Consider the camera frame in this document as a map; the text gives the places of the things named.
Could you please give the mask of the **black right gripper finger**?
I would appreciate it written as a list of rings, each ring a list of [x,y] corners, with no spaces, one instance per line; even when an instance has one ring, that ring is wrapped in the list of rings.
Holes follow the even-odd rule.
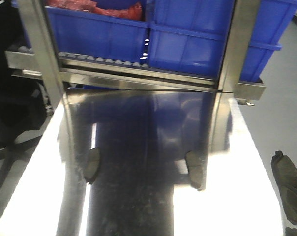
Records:
[[[289,186],[286,197],[287,219],[297,226],[297,187]]]
[[[287,227],[285,229],[285,236],[297,236],[297,229]]]

